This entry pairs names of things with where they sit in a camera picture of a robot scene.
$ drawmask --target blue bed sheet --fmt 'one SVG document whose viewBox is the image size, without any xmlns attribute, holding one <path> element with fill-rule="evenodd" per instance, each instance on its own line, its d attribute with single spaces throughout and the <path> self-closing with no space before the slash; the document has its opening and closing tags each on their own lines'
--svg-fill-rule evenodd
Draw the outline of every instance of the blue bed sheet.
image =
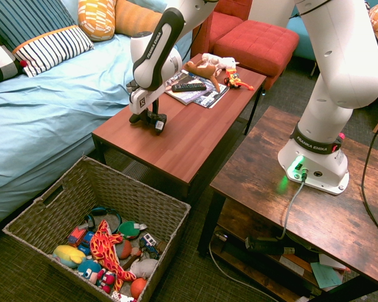
<svg viewBox="0 0 378 302">
<path fill-rule="evenodd" d="M 177 43 L 181 56 L 191 40 Z M 36 77 L 0 83 L 0 221 L 94 149 L 91 132 L 129 103 L 132 68 L 130 38 L 115 35 Z"/>
</svg>

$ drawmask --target basket handle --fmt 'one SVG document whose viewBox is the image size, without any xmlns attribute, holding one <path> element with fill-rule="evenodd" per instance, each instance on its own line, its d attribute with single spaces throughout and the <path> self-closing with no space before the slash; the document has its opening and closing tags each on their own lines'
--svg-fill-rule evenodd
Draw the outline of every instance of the basket handle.
<svg viewBox="0 0 378 302">
<path fill-rule="evenodd" d="M 40 197 L 38 197 L 35 202 L 46 208 L 50 205 L 60 194 L 63 193 L 67 188 L 63 186 L 62 178 L 55 182 L 46 192 L 44 192 Z"/>
</svg>

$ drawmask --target wicker basket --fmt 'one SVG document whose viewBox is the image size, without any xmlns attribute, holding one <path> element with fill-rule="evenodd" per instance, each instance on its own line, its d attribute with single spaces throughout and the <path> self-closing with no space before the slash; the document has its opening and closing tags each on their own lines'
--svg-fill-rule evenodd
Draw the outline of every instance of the wicker basket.
<svg viewBox="0 0 378 302">
<path fill-rule="evenodd" d="M 139 302 L 149 301 L 178 248 L 190 210 L 186 203 L 89 157 L 82 157 L 3 231 L 29 246 L 37 257 L 52 264 L 100 301 L 113 301 L 102 289 L 51 256 L 56 246 L 65 244 L 76 225 L 97 205 L 114 208 L 128 220 L 145 223 L 152 235 L 168 243 L 138 299 Z"/>
</svg>

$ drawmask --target red ottoman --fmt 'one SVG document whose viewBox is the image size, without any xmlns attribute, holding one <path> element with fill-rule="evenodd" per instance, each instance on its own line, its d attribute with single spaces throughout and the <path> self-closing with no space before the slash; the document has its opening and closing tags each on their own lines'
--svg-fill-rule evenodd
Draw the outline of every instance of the red ottoman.
<svg viewBox="0 0 378 302">
<path fill-rule="evenodd" d="M 247 20 L 219 39 L 213 53 L 234 57 L 241 67 L 266 75 L 264 88 L 269 90 L 290 62 L 298 41 L 291 30 Z"/>
</svg>

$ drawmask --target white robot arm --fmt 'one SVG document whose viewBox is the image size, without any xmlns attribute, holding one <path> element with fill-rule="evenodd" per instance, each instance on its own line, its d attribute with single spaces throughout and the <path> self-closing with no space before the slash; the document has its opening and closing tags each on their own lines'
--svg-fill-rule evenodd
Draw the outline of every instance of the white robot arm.
<svg viewBox="0 0 378 302">
<path fill-rule="evenodd" d="M 378 44 L 363 0 L 295 0 L 321 74 L 278 161 L 293 181 L 331 194 L 348 184 L 340 133 L 355 108 L 378 97 Z"/>
<path fill-rule="evenodd" d="M 182 69 L 182 59 L 173 46 L 181 37 L 203 23 L 213 12 L 217 2 L 218 0 L 172 1 L 166 7 L 154 33 L 140 33 L 132 37 L 130 52 L 134 63 L 134 81 L 129 83 L 128 88 L 131 90 L 129 108 L 134 115 L 130 122 L 138 121 L 139 115 L 143 119 L 142 113 L 150 104 L 153 104 L 153 111 L 157 113 L 158 104 L 155 102 L 165 91 L 165 82 Z M 152 118 L 157 120 L 155 127 L 160 133 L 166 116 L 157 117 L 156 114 Z"/>
</svg>

